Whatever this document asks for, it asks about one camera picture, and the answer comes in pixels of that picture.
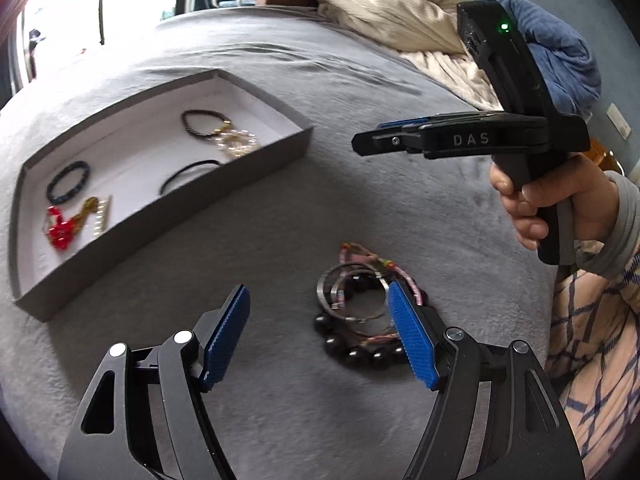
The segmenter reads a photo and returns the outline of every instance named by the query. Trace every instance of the hand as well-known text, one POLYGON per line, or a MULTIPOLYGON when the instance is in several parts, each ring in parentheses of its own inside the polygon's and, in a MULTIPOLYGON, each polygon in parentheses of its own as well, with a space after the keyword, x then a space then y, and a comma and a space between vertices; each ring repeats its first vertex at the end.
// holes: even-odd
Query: hand
POLYGON ((546 222, 536 218, 539 207, 548 207, 567 197, 574 202, 576 240, 607 240, 618 217, 618 188, 582 154, 514 192, 511 179, 493 164, 489 174, 500 192, 502 205, 516 228, 516 238, 534 251, 548 234, 546 222))

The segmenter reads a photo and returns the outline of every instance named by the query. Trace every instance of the bracelet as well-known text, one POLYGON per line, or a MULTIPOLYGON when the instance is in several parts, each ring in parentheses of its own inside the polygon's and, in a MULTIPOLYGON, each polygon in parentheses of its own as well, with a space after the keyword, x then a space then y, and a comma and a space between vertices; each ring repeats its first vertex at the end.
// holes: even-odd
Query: bracelet
POLYGON ((109 215, 110 206, 111 206, 111 195, 109 195, 104 200, 100 200, 100 202, 98 202, 98 207, 95 211, 94 234, 92 236, 93 240, 101 236, 102 233, 104 232, 104 229, 107 225, 107 217, 109 215))
POLYGON ((216 137, 216 146, 219 150, 238 158, 260 148, 254 134, 247 130, 229 130, 216 137))
POLYGON ((69 220, 62 217, 62 212, 55 206, 49 206, 45 217, 44 233, 55 249, 64 251, 75 236, 82 230, 90 214, 97 213, 100 200, 95 196, 87 198, 80 212, 69 220))
POLYGON ((359 244, 342 244, 338 259, 340 263, 326 270, 316 285, 322 314, 314 319, 314 328, 325 338, 324 350, 349 367, 369 364, 376 370, 385 370, 393 362, 407 363, 404 346, 390 317, 387 326, 377 333, 366 332, 356 326, 388 314, 386 295, 389 281, 403 280, 418 305, 427 304, 427 294, 393 261, 380 258, 359 244), (327 287, 330 277, 337 271, 338 277, 327 287), (348 315, 346 302, 354 293, 367 290, 384 290, 383 310, 371 316, 348 315), (356 344, 350 346, 348 341, 354 338, 356 344))
MULTIPOLYGON (((389 285, 384 279, 384 277, 382 276, 382 274, 375 267, 370 266, 368 264, 358 264, 356 262, 345 262, 326 270, 324 273, 322 273, 322 275, 318 279, 318 284, 316 285, 316 294, 318 295, 318 301, 320 303, 320 306, 329 316, 335 317, 335 319, 338 319, 340 321, 344 321, 347 323, 364 323, 366 321, 370 321, 373 319, 379 319, 380 317, 386 314, 386 307, 383 310, 381 310, 379 313, 373 314, 372 316, 353 317, 353 316, 343 316, 342 314, 340 314, 340 311, 344 310, 344 286, 340 287, 339 285, 344 283, 344 279, 342 279, 341 282, 335 282, 334 284, 334 287, 336 287, 335 290, 334 288, 332 288, 332 303, 329 304, 329 302, 326 299, 326 296, 324 294, 324 284, 327 278, 329 277, 329 275, 334 273, 336 270, 343 269, 345 267, 354 267, 354 266, 363 267, 366 272, 368 272, 369 274, 375 275, 376 279, 382 284, 382 287, 385 289, 385 295, 386 295, 386 292, 389 290, 389 285), (341 298, 340 303, 338 301, 335 301, 336 296, 338 298, 341 298)), ((362 269, 348 272, 345 274, 345 276, 347 275, 351 276, 354 273, 359 273, 359 272, 362 272, 362 269)))
POLYGON ((190 170, 191 168, 195 168, 196 166, 203 166, 204 164, 215 164, 216 166, 220 165, 220 163, 217 160, 214 160, 213 158, 210 158, 209 160, 199 160, 198 162, 192 162, 191 164, 189 164, 188 166, 185 166, 181 170, 176 171, 174 174, 172 174, 172 176, 170 176, 167 180, 165 180, 164 184, 160 186, 159 195, 160 196, 164 195, 164 192, 166 191, 166 187, 172 181, 174 181, 178 176, 180 176, 181 173, 184 173, 185 171, 190 170))
POLYGON ((80 192, 80 190, 84 187, 84 185, 86 184, 86 181, 89 179, 90 173, 91 173, 91 169, 89 168, 89 165, 84 160, 76 160, 75 162, 72 162, 66 168, 60 171, 60 173, 58 173, 55 177, 53 177, 51 182, 47 184, 47 190, 45 193, 47 200, 49 200, 49 202, 52 205, 60 205, 65 202, 68 202, 73 197, 75 197, 80 192), (62 180, 69 173, 75 170, 82 170, 82 175, 78 183, 75 186, 73 186, 69 191, 67 191, 65 194, 62 194, 59 196, 53 195, 53 189, 60 182, 60 180, 62 180))
POLYGON ((206 139, 209 139, 211 137, 218 136, 219 134, 226 132, 227 130, 230 130, 233 127, 231 120, 226 115, 221 114, 220 112, 215 112, 213 110, 185 110, 180 115, 180 118, 182 120, 182 125, 184 126, 184 129, 187 131, 188 134, 194 137, 205 137, 206 139), (194 130, 190 126, 189 121, 187 121, 187 117, 190 115, 208 115, 211 117, 215 117, 222 121, 222 126, 220 126, 219 128, 216 128, 210 134, 203 134, 198 130, 194 130))

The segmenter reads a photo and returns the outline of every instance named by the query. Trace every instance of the blue beaded bracelet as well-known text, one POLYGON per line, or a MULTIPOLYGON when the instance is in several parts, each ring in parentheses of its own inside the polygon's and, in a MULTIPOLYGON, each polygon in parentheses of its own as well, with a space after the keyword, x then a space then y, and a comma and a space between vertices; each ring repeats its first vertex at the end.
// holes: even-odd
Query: blue beaded bracelet
POLYGON ((80 192, 80 190, 84 187, 84 185, 86 184, 86 181, 89 179, 90 173, 91 173, 91 169, 89 168, 89 165, 84 160, 76 160, 75 162, 72 162, 64 170, 60 171, 60 173, 58 173, 52 179, 52 181, 49 182, 49 184, 47 185, 47 192, 46 192, 47 200, 49 200, 49 202, 51 202, 53 205, 60 205, 65 202, 68 202, 73 197, 75 197, 80 192), (67 191, 65 194, 58 195, 58 196, 53 195, 53 189, 60 182, 60 180, 62 180, 69 173, 75 170, 82 170, 82 176, 80 177, 80 181, 75 186, 73 186, 69 191, 67 191))

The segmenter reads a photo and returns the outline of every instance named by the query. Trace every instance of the blue cloth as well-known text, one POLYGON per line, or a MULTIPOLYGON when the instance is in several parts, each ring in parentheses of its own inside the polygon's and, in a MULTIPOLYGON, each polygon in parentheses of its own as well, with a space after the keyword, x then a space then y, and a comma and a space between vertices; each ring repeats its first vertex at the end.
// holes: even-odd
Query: blue cloth
POLYGON ((587 115, 600 97, 600 72, 584 38, 528 0, 498 0, 513 18, 558 111, 587 115))

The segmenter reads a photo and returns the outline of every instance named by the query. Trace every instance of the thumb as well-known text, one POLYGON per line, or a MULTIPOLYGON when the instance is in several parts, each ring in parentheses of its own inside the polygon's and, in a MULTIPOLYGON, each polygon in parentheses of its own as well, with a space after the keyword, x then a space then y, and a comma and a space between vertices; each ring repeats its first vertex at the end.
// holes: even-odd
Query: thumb
POLYGON ((536 207, 549 207, 574 194, 591 189, 600 174, 600 168, 579 153, 562 166, 522 186, 522 194, 527 202, 536 207))

